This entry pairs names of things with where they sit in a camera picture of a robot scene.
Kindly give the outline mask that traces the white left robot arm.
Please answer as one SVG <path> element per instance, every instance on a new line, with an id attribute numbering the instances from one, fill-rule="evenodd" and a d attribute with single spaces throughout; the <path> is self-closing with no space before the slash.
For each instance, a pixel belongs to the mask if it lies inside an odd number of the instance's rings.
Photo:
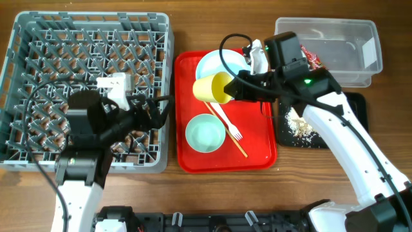
<path id="1" fill-rule="evenodd" d="M 144 231 L 130 206 L 98 210 L 113 161 L 112 145 L 132 131 L 147 132 L 164 126 L 174 97 L 127 97 L 137 101 L 123 110 L 96 90 L 84 90 L 68 99 L 71 143 L 55 163 L 57 200 L 52 231 Z"/>

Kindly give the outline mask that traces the rice food scraps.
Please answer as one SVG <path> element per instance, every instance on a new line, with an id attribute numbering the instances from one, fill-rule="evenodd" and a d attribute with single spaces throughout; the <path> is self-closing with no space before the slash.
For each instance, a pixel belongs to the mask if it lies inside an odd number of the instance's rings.
<path id="1" fill-rule="evenodd" d="M 298 116 L 297 112 L 290 108 L 285 116 L 286 123 L 289 127 L 289 133 L 296 139 L 302 142 L 311 142 L 315 130 L 302 117 Z"/>

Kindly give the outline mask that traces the red snack wrapper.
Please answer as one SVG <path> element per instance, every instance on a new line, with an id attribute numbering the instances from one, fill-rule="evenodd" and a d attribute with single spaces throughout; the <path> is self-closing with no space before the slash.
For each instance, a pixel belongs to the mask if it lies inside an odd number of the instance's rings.
<path id="1" fill-rule="evenodd" d="M 320 58 L 310 51 L 308 51 L 303 45 L 300 45 L 303 56 L 306 58 L 309 70 L 316 70 L 319 68 L 326 68 L 321 62 Z"/>

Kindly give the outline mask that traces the green saucer bowl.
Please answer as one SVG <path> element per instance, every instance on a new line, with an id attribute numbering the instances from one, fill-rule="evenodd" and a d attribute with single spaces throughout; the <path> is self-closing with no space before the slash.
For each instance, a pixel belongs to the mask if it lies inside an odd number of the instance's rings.
<path id="1" fill-rule="evenodd" d="M 199 114 L 193 117 L 185 129 L 188 145 L 200 153 L 218 150 L 225 141 L 226 131 L 223 123 L 214 115 Z"/>

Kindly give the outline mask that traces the yellow plastic cup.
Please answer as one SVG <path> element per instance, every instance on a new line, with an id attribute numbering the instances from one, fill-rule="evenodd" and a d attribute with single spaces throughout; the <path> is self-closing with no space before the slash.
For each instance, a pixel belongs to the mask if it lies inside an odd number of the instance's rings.
<path id="1" fill-rule="evenodd" d="M 196 80 L 192 92 L 199 101 L 226 104 L 232 97 L 224 92 L 224 87 L 231 81 L 232 77 L 228 73 L 219 72 Z"/>

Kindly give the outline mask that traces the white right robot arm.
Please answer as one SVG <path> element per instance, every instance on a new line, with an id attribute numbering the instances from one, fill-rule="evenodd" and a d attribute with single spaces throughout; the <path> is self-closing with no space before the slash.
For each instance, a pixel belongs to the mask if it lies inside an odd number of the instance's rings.
<path id="1" fill-rule="evenodd" d="M 303 209 L 305 231 L 410 231 L 411 182 L 381 152 L 353 113 L 340 84 L 309 61 L 293 32 L 243 47 L 251 69 L 224 91 L 237 101 L 291 105 L 323 139 L 348 176 L 357 205 L 319 201 Z"/>

